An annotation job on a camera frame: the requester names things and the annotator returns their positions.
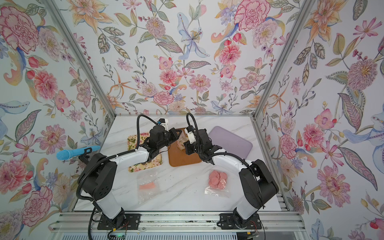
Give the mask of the ziploc bag pink cookies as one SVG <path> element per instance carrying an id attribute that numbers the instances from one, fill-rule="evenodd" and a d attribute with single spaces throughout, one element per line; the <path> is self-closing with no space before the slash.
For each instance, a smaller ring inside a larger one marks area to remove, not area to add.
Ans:
<path id="1" fill-rule="evenodd" d="M 230 193 L 227 188 L 228 174 L 213 170 L 209 174 L 208 186 L 205 188 L 206 195 L 229 198 Z"/>

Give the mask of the ziploc bag beige cookies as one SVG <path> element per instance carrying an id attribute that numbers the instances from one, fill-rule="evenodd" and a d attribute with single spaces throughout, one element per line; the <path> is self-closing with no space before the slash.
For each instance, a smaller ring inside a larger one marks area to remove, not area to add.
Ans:
<path id="1" fill-rule="evenodd" d="M 182 132 L 179 139 L 177 140 L 177 147 L 180 151 L 183 151 L 185 149 L 185 145 L 184 143 L 188 142 L 189 141 L 189 138 L 188 136 Z"/>

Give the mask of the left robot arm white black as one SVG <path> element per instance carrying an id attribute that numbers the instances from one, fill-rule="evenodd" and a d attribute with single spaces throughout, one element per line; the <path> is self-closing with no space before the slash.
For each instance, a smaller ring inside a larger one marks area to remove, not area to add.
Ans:
<path id="1" fill-rule="evenodd" d="M 91 202 L 111 223 L 122 224 L 125 211 L 112 193 L 116 173 L 134 164 L 152 161 L 160 155 L 161 149 L 171 146 L 181 135 L 181 130 L 155 125 L 143 142 L 137 133 L 137 146 L 132 150 L 109 157 L 100 153 L 93 155 L 78 179 L 77 198 Z"/>

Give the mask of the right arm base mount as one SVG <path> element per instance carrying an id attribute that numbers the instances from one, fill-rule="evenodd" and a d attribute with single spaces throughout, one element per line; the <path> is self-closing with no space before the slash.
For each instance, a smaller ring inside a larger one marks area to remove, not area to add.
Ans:
<path id="1" fill-rule="evenodd" d="M 261 230 L 262 222 L 257 213 L 253 213 L 249 218 L 243 219 L 240 214 L 234 210 L 232 213 L 219 214 L 217 226 L 222 230 Z"/>

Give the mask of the ziploc bag round cookies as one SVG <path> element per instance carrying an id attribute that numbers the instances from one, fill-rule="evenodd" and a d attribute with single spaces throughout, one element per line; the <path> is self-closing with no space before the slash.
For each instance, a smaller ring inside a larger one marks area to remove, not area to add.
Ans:
<path id="1" fill-rule="evenodd" d="M 144 172 L 142 171 L 137 178 L 138 184 L 138 201 L 143 204 L 160 193 L 160 186 L 158 184 L 157 172 Z"/>

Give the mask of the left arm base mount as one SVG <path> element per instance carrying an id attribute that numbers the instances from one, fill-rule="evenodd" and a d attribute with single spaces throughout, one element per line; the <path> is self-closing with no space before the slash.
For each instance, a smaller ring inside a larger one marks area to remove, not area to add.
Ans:
<path id="1" fill-rule="evenodd" d="M 138 230 L 141 216 L 141 214 L 127 214 L 123 210 L 113 219 L 102 214 L 97 230 Z"/>

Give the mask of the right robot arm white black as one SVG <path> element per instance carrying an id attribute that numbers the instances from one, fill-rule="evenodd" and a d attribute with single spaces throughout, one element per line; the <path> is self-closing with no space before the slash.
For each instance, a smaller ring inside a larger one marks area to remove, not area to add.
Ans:
<path id="1" fill-rule="evenodd" d="M 279 192 L 275 179 L 262 160 L 247 162 L 220 146 L 213 145 L 205 129 L 187 127 L 185 132 L 189 139 L 184 143 L 188 155 L 196 153 L 203 162 L 222 167 L 239 176 L 244 196 L 233 211 L 233 221 L 246 223 Z"/>

